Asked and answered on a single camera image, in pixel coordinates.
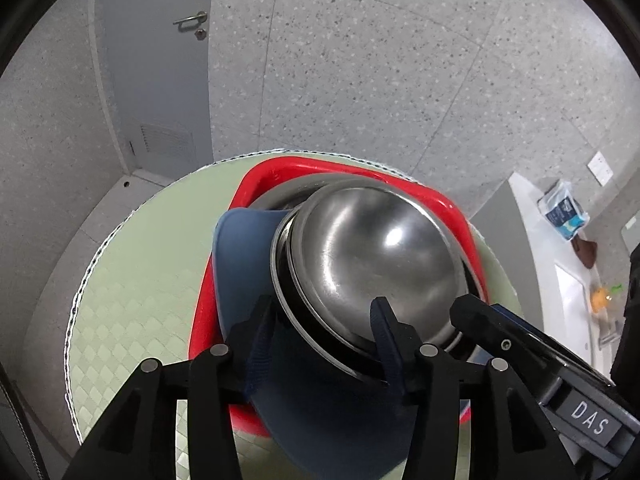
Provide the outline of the green round tablecloth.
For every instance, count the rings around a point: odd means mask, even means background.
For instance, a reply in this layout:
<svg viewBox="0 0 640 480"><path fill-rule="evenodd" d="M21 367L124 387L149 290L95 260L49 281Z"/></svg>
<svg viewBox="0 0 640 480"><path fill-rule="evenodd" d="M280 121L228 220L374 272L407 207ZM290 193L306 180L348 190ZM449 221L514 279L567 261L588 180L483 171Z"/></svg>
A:
<svg viewBox="0 0 640 480"><path fill-rule="evenodd" d="M279 155L323 159L411 180L393 168L344 154L256 152L189 174L122 220L89 263L65 335L65 400L81 451L88 448L84 441L108 402L145 358L164 364L186 359L214 224L231 204L242 177L258 162ZM518 293L475 227L490 299L522 314ZM259 437L257 429L241 429L233 417L244 479L312 478L273 440Z"/></svg>

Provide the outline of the wall mirror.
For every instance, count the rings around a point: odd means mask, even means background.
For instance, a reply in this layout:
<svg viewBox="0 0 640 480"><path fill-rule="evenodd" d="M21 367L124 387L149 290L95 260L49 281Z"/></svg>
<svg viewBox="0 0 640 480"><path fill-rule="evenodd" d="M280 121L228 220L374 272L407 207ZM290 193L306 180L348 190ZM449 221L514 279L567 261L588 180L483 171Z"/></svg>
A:
<svg viewBox="0 0 640 480"><path fill-rule="evenodd" d="M620 236L628 254L631 255L640 244L640 211L633 214L623 225L620 229Z"/></svg>

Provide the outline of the brown cloth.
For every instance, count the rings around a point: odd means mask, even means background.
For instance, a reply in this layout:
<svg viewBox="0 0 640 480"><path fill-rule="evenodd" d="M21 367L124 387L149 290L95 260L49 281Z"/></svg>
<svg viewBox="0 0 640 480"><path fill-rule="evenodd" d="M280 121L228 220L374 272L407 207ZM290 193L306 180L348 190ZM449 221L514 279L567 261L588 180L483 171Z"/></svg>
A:
<svg viewBox="0 0 640 480"><path fill-rule="evenodd" d="M598 244L592 240L585 240L579 234L576 234L570 242L576 257L586 269L591 270L597 261Z"/></svg>

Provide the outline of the white counter with sink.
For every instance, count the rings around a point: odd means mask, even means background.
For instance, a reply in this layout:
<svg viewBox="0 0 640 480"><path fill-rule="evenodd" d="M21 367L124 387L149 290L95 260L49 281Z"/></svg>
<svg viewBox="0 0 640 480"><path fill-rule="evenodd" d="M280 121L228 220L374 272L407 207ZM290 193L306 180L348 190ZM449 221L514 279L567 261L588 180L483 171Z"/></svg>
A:
<svg viewBox="0 0 640 480"><path fill-rule="evenodd" d="M590 304L598 274L540 213L541 197L539 188L514 172L474 214L472 225L515 289L514 310L607 375L612 350L599 338L608 331L608 319L597 318Z"/></svg>

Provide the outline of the small steel bowl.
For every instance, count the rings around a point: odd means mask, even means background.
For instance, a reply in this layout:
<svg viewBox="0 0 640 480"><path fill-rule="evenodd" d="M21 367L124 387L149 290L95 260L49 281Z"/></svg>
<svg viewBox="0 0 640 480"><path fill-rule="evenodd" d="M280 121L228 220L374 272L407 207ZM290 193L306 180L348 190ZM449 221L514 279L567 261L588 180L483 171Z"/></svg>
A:
<svg viewBox="0 0 640 480"><path fill-rule="evenodd" d="M447 348L458 339L449 311L469 290L468 260L444 222L398 188L350 178L313 192L292 221L288 263L310 313L360 354L374 351L378 297L422 341Z"/></svg>

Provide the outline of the orange sponge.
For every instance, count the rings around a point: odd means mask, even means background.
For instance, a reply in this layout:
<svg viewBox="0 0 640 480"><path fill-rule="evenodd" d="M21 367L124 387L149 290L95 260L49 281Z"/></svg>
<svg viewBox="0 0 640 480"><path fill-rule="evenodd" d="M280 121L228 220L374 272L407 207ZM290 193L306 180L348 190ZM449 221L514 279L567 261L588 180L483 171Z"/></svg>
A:
<svg viewBox="0 0 640 480"><path fill-rule="evenodd" d="M622 284L616 284L611 287L599 286L591 292L590 306L591 311L594 314L599 314L608 308L613 297L622 292L624 286Z"/></svg>

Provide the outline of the large steel bowl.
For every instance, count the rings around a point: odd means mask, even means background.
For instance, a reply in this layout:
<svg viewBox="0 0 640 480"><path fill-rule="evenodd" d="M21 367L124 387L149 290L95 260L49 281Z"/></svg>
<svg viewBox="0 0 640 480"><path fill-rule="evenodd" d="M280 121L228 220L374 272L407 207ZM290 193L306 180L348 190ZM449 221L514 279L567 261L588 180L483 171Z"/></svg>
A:
<svg viewBox="0 0 640 480"><path fill-rule="evenodd" d="M347 348L331 336L304 304L303 297L294 283L293 274L288 263L288 238L290 237L291 224L302 203L322 186L350 178L374 179L345 174L344 172L308 174L308 176L297 177L276 185L262 194L262 196L255 198L250 206L254 209L284 210L285 212L285 217L278 225L271 244L270 274L273 288L276 291L282 310L296 332L311 346L312 350L343 373L364 382L382 382L384 370L375 343L373 353L360 354ZM483 281L477 270L472 266L469 252L463 248L460 238L457 235L454 235L454 237L460 244L466 260L468 260L465 266L465 275L469 290L466 294L485 299L487 295L484 291ZM456 328L456 331L458 335L457 341L450 347L439 346L439 348L451 352L458 359L465 360L473 355L475 346L460 333L460 330Z"/></svg>

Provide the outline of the blue plastic plate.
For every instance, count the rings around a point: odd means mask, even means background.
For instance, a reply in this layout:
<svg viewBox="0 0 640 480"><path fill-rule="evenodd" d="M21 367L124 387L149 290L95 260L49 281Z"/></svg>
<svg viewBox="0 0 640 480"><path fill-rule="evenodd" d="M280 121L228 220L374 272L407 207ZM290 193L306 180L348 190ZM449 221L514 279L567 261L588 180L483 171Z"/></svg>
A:
<svg viewBox="0 0 640 480"><path fill-rule="evenodd" d="M213 268L223 335L274 293L271 240L285 214L236 208L217 222ZM416 411L384 386L360 382L311 349L281 308L250 395L259 418L292 462L318 479L381 479L409 452Z"/></svg>

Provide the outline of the white double wall socket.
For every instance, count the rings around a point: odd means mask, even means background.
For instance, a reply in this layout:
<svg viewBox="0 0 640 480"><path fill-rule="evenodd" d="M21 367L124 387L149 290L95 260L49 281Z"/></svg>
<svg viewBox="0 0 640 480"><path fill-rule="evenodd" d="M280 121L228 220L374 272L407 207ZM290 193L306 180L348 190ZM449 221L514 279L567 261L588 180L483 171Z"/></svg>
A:
<svg viewBox="0 0 640 480"><path fill-rule="evenodd" d="M600 151L597 151L587 162L587 168L602 188L613 179L614 172Z"/></svg>

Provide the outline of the blue tissue pack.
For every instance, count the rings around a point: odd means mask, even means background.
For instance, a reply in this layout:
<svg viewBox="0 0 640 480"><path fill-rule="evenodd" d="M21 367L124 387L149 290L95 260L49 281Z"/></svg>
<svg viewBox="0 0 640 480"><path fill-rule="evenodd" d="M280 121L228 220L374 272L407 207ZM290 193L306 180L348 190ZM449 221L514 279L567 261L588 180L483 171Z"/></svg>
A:
<svg viewBox="0 0 640 480"><path fill-rule="evenodd" d="M538 200L537 207L555 231L569 242L590 220L588 212L574 197L572 185L567 180L557 180Z"/></svg>

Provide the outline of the grey door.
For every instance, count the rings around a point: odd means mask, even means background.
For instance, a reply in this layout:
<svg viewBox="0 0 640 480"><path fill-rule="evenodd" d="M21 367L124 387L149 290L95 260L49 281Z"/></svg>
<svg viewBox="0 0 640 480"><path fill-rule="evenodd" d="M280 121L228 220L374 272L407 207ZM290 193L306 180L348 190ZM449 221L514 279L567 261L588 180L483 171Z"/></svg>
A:
<svg viewBox="0 0 640 480"><path fill-rule="evenodd" d="M96 0L115 128L142 170L179 179L213 160L208 38L172 23L212 0Z"/></svg>

